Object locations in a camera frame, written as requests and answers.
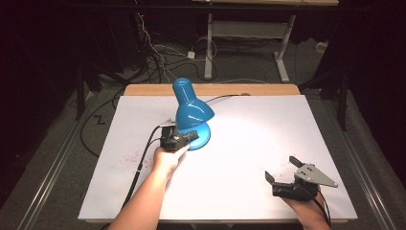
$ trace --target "blue desk lamp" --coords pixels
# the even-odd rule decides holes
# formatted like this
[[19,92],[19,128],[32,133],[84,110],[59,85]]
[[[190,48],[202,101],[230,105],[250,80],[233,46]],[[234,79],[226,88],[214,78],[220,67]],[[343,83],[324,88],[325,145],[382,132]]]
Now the blue desk lamp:
[[211,132],[206,122],[213,118],[214,112],[206,103],[196,98],[190,80],[177,79],[172,88],[179,102],[175,119],[179,133],[196,130],[199,138],[190,142],[189,150],[200,149],[209,142]]

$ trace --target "human hand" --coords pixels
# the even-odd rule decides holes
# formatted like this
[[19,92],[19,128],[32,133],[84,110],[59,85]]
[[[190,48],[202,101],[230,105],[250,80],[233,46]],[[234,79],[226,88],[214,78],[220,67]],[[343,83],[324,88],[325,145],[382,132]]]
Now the human hand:
[[[316,200],[325,207],[325,203],[320,193],[317,193]],[[296,213],[299,222],[304,230],[329,230],[323,211],[317,204],[310,200],[308,202],[301,202],[294,199],[282,198],[282,200],[289,205]]]
[[186,145],[182,149],[176,152],[165,151],[162,147],[158,147],[155,150],[153,157],[153,173],[159,173],[165,176],[166,179],[170,179],[170,175],[174,169],[176,169],[179,158],[189,149],[189,145]]

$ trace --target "lamp base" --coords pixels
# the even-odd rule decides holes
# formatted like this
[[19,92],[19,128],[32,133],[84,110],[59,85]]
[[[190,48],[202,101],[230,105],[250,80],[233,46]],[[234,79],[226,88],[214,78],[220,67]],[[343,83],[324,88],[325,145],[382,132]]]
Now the lamp base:
[[199,135],[199,138],[194,139],[189,143],[189,150],[198,150],[204,147],[209,142],[211,131],[209,125],[207,125],[207,123],[204,123],[200,126],[179,130],[179,133],[186,133],[193,130],[197,131],[197,135]]

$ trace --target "white table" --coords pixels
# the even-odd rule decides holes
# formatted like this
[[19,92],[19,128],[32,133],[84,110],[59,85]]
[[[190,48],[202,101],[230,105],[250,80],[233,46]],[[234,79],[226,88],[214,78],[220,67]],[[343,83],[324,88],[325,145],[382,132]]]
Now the white table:
[[[228,4],[266,4],[266,5],[289,5],[289,6],[337,6],[338,0],[210,0],[210,4],[228,3]],[[220,21],[213,20],[213,14],[209,13],[208,31],[207,31],[207,50],[205,62],[204,78],[212,78],[213,66],[213,36],[228,37],[258,37],[258,38],[281,38],[281,48],[274,53],[274,58],[280,73],[282,82],[289,82],[286,68],[283,64],[283,55],[289,41],[290,34],[296,15],[291,15],[286,23],[269,22],[243,22],[243,21]]]
[[[213,96],[199,98],[206,101]],[[289,155],[315,164],[338,183],[338,188],[322,187],[333,221],[357,219],[305,96],[241,96],[209,105],[215,113],[209,121],[212,138],[181,159],[167,186],[161,221],[295,221],[294,212],[272,196],[272,186],[264,178],[268,171],[278,182],[292,182],[296,167],[288,162]],[[120,98],[79,219],[109,222],[117,216],[149,134],[174,118],[176,108],[174,96]],[[136,189],[150,172],[158,145],[149,148]]]

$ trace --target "dark background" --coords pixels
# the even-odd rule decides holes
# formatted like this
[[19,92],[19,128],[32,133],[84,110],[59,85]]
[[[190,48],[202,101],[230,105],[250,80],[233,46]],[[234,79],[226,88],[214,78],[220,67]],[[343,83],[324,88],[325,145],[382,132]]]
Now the dark background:
[[[309,37],[330,41],[314,78],[334,68],[349,73],[350,90],[364,119],[406,184],[402,138],[406,130],[406,28],[402,25],[406,8],[395,0],[340,1],[342,7],[368,5],[372,6],[369,14],[298,16],[291,38],[296,43]],[[149,30],[186,43],[193,43],[196,35],[206,31],[206,16],[200,13],[150,12],[145,17]],[[67,11],[55,1],[18,0],[0,4],[0,22],[3,203],[46,135],[48,125],[75,89],[79,63],[92,59],[110,71],[122,72],[142,56],[137,53],[131,13],[82,14]],[[340,84],[332,79],[323,80],[317,87],[333,84],[339,88]]]

